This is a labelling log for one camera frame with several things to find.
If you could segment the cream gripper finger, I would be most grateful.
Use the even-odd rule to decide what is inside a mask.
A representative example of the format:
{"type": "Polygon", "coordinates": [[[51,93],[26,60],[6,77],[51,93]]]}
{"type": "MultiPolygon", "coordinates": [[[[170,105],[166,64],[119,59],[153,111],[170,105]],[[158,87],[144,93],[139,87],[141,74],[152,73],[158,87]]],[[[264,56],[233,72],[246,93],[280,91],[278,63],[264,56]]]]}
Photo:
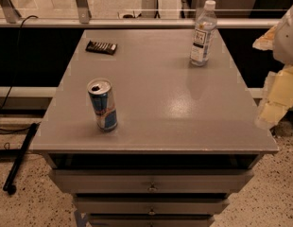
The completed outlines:
{"type": "Polygon", "coordinates": [[[287,108],[284,105],[262,99],[254,123],[260,129],[270,130],[278,125],[286,113],[287,108]]]}

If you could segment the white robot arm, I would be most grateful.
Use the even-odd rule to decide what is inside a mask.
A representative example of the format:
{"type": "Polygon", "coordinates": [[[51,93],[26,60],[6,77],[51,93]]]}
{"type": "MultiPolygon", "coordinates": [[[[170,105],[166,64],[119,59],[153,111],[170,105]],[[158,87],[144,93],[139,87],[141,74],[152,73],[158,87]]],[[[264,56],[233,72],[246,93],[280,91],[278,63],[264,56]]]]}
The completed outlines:
{"type": "Polygon", "coordinates": [[[278,73],[268,73],[255,119],[257,127],[269,130],[293,107],[293,5],[252,47],[271,50],[273,58],[284,64],[278,73]]]}

